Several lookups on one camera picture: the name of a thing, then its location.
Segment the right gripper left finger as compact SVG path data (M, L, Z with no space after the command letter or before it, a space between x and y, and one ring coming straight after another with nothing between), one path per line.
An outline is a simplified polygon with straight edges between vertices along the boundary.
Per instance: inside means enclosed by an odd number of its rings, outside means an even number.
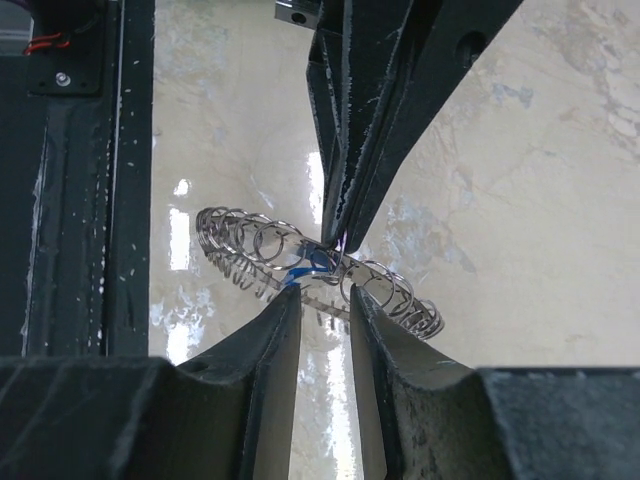
M301 292L200 355L5 358L5 479L284 479Z

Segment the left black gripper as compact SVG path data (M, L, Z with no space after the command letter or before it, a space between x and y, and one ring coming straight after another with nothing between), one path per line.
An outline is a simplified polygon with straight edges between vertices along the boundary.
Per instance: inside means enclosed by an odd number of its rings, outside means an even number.
M401 164L519 5L275 1L276 19L317 25L307 83L324 173L323 243L360 246Z

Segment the metal disc with keyrings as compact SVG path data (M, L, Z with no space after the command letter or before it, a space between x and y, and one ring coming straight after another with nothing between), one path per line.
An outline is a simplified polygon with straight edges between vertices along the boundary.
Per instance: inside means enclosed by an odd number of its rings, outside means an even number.
M343 240L329 248L288 222L223 206L199 211L195 228L211 264L259 300L269 302L285 287L297 285L302 303L317 312L320 323L334 328L341 321L348 330L350 288L356 285L421 341L444 328L435 304L418 298L408 280L380 262L345 254Z

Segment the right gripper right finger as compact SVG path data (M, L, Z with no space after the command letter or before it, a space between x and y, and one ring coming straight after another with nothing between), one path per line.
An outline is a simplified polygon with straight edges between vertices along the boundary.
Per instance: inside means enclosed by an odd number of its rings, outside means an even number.
M472 369L351 291L368 479L635 479L635 368Z

